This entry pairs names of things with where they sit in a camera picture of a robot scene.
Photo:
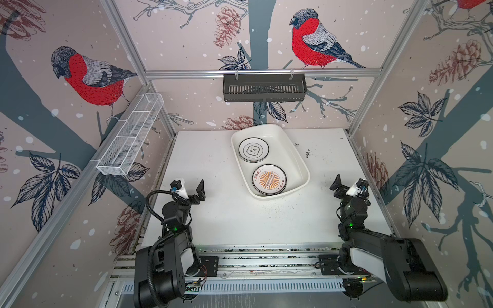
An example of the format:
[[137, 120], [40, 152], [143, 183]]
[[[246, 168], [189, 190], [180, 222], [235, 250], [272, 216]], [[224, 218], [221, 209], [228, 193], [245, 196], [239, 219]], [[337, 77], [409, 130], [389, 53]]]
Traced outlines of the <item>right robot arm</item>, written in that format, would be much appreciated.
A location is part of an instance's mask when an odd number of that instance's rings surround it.
[[378, 277], [402, 302], [444, 302], [448, 290], [424, 243], [419, 239], [393, 237], [368, 229], [369, 183], [359, 179], [345, 186], [336, 176], [330, 190], [340, 200], [336, 215], [341, 246], [341, 271], [358, 269]]

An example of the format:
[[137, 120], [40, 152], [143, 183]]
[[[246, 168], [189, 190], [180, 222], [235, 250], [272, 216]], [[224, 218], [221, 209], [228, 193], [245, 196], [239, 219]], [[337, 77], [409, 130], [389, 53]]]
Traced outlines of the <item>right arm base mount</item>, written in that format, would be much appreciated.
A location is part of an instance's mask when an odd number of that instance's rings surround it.
[[371, 274], [361, 268], [351, 268], [343, 269], [338, 261], [338, 255], [336, 254], [322, 254], [318, 256], [318, 261], [315, 263], [315, 268], [321, 271], [322, 276], [336, 276], [336, 275], [346, 275], [346, 276], [358, 276], [366, 277], [371, 276]]

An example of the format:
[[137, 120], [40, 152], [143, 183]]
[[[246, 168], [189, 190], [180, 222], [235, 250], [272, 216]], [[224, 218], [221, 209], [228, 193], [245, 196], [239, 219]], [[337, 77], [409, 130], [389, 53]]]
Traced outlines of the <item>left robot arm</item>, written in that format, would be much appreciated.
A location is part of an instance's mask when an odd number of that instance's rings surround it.
[[151, 246], [136, 252], [133, 302], [135, 307], [168, 307], [186, 294], [186, 276], [203, 268], [192, 243], [191, 206], [206, 199], [201, 180], [194, 195], [186, 192], [182, 180], [174, 180], [169, 190], [156, 190], [146, 197], [146, 208], [162, 227], [161, 236]]

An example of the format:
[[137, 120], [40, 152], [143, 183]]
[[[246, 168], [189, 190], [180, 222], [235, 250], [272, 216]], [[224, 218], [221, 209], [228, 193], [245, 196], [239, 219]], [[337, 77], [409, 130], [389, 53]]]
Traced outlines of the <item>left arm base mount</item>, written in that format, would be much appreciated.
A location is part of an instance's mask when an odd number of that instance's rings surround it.
[[199, 262], [193, 257], [180, 258], [181, 268], [186, 277], [217, 277], [219, 258], [217, 256], [200, 256]]

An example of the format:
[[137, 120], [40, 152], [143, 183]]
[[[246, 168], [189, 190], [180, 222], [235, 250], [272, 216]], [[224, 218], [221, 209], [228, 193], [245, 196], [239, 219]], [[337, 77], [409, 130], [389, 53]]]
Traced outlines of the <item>orange sunburst plate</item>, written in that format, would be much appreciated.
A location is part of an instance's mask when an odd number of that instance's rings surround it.
[[285, 190], [286, 173], [274, 164], [259, 166], [252, 175], [254, 189], [261, 195], [278, 195]]

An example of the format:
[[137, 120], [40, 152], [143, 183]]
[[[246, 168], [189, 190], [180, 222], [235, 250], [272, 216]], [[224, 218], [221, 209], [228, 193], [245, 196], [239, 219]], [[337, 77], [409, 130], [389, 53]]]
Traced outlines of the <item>white flower plate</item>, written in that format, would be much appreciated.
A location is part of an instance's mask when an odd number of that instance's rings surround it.
[[261, 162], [268, 156], [269, 151], [268, 143], [257, 137], [247, 138], [238, 146], [240, 158], [249, 163]]

